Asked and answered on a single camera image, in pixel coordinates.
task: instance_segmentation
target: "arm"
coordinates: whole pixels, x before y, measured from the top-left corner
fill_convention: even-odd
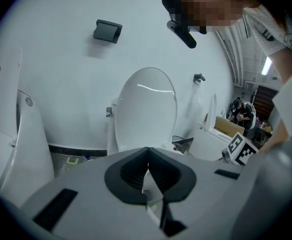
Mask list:
[[[275,145],[284,142],[288,139],[288,132],[285,127],[284,122],[281,120],[278,124],[277,130],[272,135],[272,137],[269,139],[269,141],[264,145],[260,150],[259,153],[265,154],[267,153],[272,147]]]
[[[282,49],[269,56],[272,63],[276,66],[282,82],[285,84],[292,76],[292,50]]]
[[[230,122],[233,121],[233,119],[238,115],[238,113],[239,113],[239,110],[236,109],[235,112],[233,113],[233,115],[230,118]]]

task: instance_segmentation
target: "wall-mounted holder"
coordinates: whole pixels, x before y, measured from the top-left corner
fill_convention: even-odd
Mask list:
[[[106,108],[106,117],[110,118],[111,117],[111,107]]]
[[[194,75],[193,82],[194,82],[195,84],[198,85],[198,83],[200,83],[201,80],[202,80],[202,81],[205,81],[205,80],[206,80],[206,79],[204,78],[204,76],[203,76],[201,73],[200,73],[200,74],[195,74],[195,75]]]
[[[104,40],[116,44],[120,36],[122,25],[105,20],[97,20],[97,28],[94,31],[95,39]]]

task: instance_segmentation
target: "cardboard box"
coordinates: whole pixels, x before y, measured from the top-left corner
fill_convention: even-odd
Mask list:
[[[233,138],[237,133],[244,134],[245,129],[222,117],[216,118],[215,129]]]
[[[271,134],[272,133],[272,126],[270,125],[270,126],[264,127],[263,130],[265,130],[266,132]]]

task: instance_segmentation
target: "metal bracket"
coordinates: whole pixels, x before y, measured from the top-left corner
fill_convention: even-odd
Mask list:
[[[200,83],[201,80],[202,80],[202,81],[205,81],[205,80],[206,80],[206,79],[204,78],[204,76],[202,75],[202,73],[200,73],[200,74],[195,74],[195,75],[194,75],[193,82],[194,82],[195,84],[197,84],[197,82]]]
[[[12,138],[12,140],[9,142],[9,145],[11,147],[16,147],[16,141],[17,141],[17,137],[15,136],[14,138]]]

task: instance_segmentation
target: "white wall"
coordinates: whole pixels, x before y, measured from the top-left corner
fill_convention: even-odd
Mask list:
[[[97,19],[123,25],[117,44],[94,40]],[[0,64],[10,47],[23,49],[19,89],[38,104],[48,142],[105,149],[106,107],[144,67],[163,70],[178,98],[176,135],[183,136],[192,78],[203,73],[204,109],[213,92],[228,108],[232,78],[214,33],[195,33],[189,49],[166,27],[161,0],[18,0],[0,25]]]
[[[281,120],[281,116],[280,116],[280,114],[279,114],[277,108],[274,107],[274,108],[272,109],[272,111],[271,111],[271,113],[270,113],[270,116],[269,116],[269,119],[268,119],[269,123],[270,123],[271,126],[272,126],[272,130],[273,130],[273,131],[275,131],[275,130],[277,129],[280,120]]]
[[[244,91],[242,89],[234,90],[234,94],[232,95],[231,102],[233,102],[237,97],[240,97],[243,102],[250,102],[252,93]]]

